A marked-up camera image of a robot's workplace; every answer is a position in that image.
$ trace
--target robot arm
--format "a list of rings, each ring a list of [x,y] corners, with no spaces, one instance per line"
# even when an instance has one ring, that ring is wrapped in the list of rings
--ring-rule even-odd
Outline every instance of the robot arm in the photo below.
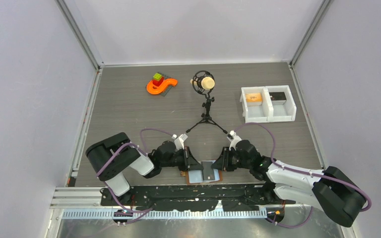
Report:
[[[229,147],[223,147],[222,153],[212,165],[213,169],[233,171],[236,168],[249,169],[258,180],[272,184],[272,194],[265,197],[293,200],[311,205],[325,212],[334,222],[350,227],[366,199],[354,189],[338,182],[312,176],[326,175],[356,186],[341,170],[329,167],[323,170],[309,170],[287,165],[281,161],[271,161],[262,156],[248,141],[242,140],[234,131],[227,138]]]
[[[187,136],[174,135],[172,138],[174,141],[164,141],[147,154],[132,144],[122,132],[90,146],[86,156],[98,174],[98,179],[105,182],[115,196],[121,197],[130,189],[122,173],[127,167],[147,179],[158,175],[163,167],[177,166],[180,171],[203,170],[189,147],[184,145]],[[248,140],[242,140],[234,131],[227,138],[230,146],[223,147],[220,157],[211,167],[229,172],[237,168],[248,169],[256,179],[265,181],[264,189],[259,190],[259,193],[269,203],[293,200],[311,205],[345,227],[353,224],[366,203],[366,199],[353,188],[318,177],[332,177],[355,186],[335,167],[322,171],[290,166],[276,159],[273,163],[270,157],[261,155]]]

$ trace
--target white tray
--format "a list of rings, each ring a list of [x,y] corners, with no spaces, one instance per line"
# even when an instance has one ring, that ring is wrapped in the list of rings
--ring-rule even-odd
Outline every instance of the white tray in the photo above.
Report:
[[[273,105],[270,92],[284,92],[286,102],[282,105]],[[260,93],[262,102],[246,102],[247,93]],[[265,87],[243,87],[240,96],[243,107],[245,122],[283,122],[296,119],[296,104],[288,85],[265,86]]]

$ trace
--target orange connector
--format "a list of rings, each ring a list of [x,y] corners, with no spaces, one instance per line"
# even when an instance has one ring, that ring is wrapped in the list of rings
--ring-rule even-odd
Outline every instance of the orange connector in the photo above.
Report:
[[[177,80],[175,80],[174,78],[164,79],[164,81],[160,84],[160,86],[155,86],[153,83],[153,80],[151,80],[147,84],[147,91],[150,94],[160,94],[164,90],[166,90],[169,85],[172,85],[173,87],[175,87],[176,84],[177,84]]]

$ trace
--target wood grain surface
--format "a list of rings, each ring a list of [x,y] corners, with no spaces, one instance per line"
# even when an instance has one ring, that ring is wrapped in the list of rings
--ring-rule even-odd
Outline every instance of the wood grain surface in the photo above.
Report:
[[[211,95],[212,118],[227,131],[244,124],[242,104],[239,102],[241,87],[289,85],[297,106],[296,120],[274,122],[265,125],[276,137],[275,158],[285,163],[320,169],[319,160],[303,115],[300,100],[286,63],[240,63],[172,66],[107,67],[98,89],[97,99],[88,130],[85,149],[88,146],[119,132],[125,132],[132,142],[142,146],[139,131],[158,128],[180,135],[201,119],[205,102],[197,94],[190,79],[199,70],[208,70],[215,77]],[[178,80],[176,87],[163,97],[150,95],[146,84],[155,72],[161,72]],[[248,139],[263,155],[270,155],[272,140],[260,126],[249,125],[238,135]],[[223,146],[230,143],[216,126],[198,125],[190,133],[185,145],[199,161],[215,160]],[[170,137],[160,132],[145,131],[148,150],[157,148]],[[102,186],[88,159],[83,155],[75,186]],[[130,185],[186,184],[177,168],[163,168],[158,176],[145,179],[135,170],[127,168],[124,175]],[[248,170],[224,172],[221,183],[259,182]]]

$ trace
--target white wall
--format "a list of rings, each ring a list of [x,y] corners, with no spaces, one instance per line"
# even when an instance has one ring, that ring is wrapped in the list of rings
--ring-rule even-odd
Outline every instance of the white wall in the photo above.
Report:
[[[40,236],[94,75],[55,1],[0,0],[0,238]]]
[[[296,73],[329,165],[373,201],[363,237],[381,237],[381,1],[334,1]]]
[[[322,2],[69,1],[105,64],[289,61]]]

